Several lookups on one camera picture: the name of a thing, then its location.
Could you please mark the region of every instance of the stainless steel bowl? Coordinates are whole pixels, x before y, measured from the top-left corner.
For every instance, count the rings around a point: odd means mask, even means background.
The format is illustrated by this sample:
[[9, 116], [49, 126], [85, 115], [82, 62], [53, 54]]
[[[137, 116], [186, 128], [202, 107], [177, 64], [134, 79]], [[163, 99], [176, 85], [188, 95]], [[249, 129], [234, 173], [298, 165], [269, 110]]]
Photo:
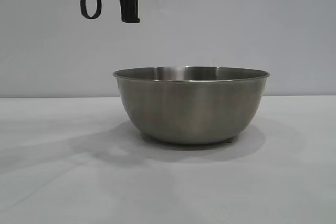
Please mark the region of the stainless steel bowl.
[[238, 135], [254, 117], [269, 73], [241, 68], [159, 67], [114, 73], [132, 123], [170, 143]]

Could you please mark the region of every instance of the black loop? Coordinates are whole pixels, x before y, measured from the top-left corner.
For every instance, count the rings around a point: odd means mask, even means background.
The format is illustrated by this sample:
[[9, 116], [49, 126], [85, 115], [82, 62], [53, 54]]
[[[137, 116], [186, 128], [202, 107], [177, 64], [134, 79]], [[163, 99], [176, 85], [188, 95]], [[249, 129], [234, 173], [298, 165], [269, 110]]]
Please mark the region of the black loop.
[[93, 16], [89, 16], [88, 11], [86, 9], [86, 0], [80, 0], [80, 10], [82, 15], [87, 19], [96, 19], [100, 16], [102, 9], [102, 2], [101, 0], [97, 0], [97, 9], [96, 13]]

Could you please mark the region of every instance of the white surface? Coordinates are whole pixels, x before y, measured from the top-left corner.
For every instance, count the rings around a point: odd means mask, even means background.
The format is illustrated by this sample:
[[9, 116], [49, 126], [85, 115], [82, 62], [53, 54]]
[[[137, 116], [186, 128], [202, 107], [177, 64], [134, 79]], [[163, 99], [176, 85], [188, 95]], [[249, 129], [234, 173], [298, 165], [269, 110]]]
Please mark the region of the white surface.
[[266, 94], [336, 94], [335, 0], [140, 0], [137, 25], [103, 4], [88, 21], [79, 0], [0, 0], [0, 97], [113, 96], [115, 70], [184, 65], [270, 71]]
[[336, 97], [264, 97], [232, 145], [144, 142], [119, 98], [0, 100], [1, 224], [334, 224]]

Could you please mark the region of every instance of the white backdrop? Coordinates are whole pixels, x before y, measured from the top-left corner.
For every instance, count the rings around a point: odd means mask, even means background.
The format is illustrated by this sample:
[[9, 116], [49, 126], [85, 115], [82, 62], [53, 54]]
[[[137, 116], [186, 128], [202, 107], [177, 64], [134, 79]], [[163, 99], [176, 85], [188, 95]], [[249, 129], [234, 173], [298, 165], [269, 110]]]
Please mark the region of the white backdrop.
[[0, 97], [118, 95], [115, 70], [184, 65], [267, 70], [268, 95], [336, 94], [336, 0], [140, 0], [135, 25], [103, 3], [88, 21], [79, 0], [0, 0]]

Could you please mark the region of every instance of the white table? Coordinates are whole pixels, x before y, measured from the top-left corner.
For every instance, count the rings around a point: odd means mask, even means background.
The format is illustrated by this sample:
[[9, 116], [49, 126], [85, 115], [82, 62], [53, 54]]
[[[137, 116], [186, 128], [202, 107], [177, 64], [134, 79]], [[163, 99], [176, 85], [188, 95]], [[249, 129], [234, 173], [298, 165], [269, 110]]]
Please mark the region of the white table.
[[119, 98], [0, 99], [1, 224], [334, 224], [336, 97], [264, 97], [232, 144], [141, 139]]

